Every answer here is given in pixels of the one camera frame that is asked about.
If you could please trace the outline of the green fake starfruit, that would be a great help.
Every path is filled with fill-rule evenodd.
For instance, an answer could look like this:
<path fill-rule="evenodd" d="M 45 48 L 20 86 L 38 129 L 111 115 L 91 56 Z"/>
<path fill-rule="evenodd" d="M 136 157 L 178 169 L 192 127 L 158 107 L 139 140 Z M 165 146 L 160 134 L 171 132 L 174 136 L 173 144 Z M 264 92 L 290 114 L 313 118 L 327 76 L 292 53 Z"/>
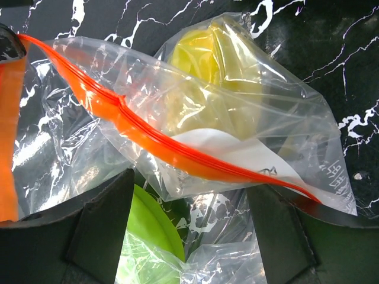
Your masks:
<path fill-rule="evenodd" d="M 180 283 L 182 240 L 158 202 L 135 185 L 115 283 Z"/>

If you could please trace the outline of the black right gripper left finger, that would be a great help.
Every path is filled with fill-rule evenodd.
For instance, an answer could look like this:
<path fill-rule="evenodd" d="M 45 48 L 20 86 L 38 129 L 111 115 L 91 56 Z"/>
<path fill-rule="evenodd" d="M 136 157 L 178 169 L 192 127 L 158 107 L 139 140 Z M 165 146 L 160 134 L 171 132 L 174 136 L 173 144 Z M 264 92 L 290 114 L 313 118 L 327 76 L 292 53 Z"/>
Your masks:
<path fill-rule="evenodd" d="M 114 283 L 134 170 L 49 209 L 1 223 L 1 283 Z"/>

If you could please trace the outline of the clear orange-zip fruit bag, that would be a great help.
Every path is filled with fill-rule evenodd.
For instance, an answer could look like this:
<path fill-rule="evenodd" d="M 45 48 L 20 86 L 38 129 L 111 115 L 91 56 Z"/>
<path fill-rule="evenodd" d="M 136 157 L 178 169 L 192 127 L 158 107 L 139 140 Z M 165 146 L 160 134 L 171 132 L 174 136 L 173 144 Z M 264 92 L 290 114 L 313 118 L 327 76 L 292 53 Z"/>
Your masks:
<path fill-rule="evenodd" d="M 218 17 L 225 16 L 247 32 L 240 14 Z M 94 38 L 16 34 L 26 56 L 1 61 L 1 223 L 68 201 L 126 169 L 158 204 L 178 201 L 190 216 L 258 185 L 356 215 L 328 103 L 253 39 L 263 87 L 256 136 L 239 140 L 214 128 L 166 132 L 167 94 L 183 94 L 184 82 L 205 84 L 168 58 L 187 31 L 214 18 L 183 29 L 153 57 Z M 266 282 L 250 214 L 227 214 L 204 228 L 191 221 L 189 237 L 199 242 L 183 247 L 180 283 Z"/>

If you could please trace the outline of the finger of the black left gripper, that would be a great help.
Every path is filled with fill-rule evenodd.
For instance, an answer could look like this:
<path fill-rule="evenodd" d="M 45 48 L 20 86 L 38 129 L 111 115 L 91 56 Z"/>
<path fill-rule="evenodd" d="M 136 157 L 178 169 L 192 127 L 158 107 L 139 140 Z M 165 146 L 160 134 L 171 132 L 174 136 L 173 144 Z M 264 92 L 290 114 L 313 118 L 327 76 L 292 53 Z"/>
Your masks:
<path fill-rule="evenodd" d="M 0 61 L 15 61 L 26 56 L 27 51 L 21 40 L 4 24 L 1 24 L 0 36 Z"/>

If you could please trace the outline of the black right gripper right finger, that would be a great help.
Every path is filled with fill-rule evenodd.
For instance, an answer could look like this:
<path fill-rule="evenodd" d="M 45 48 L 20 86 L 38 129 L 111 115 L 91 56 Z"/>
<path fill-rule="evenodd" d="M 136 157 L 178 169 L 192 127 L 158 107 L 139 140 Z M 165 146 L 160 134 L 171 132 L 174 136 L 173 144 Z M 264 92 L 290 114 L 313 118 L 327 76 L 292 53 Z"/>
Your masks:
<path fill-rule="evenodd" d="M 378 283 L 378 220 L 272 185 L 246 189 L 268 283 Z"/>

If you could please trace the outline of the yellow fake starfruit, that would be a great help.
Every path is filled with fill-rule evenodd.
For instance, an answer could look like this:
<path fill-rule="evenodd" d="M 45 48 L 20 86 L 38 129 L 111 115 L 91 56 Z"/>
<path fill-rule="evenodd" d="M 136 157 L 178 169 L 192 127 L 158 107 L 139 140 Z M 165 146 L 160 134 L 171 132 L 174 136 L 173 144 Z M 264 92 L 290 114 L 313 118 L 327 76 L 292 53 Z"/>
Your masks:
<path fill-rule="evenodd" d="M 167 94 L 166 132 L 178 135 L 214 128 L 247 140 L 256 136 L 261 116 L 261 74 L 249 34 L 230 17 L 192 28 L 176 43 L 168 63 L 204 81 L 180 85 Z"/>

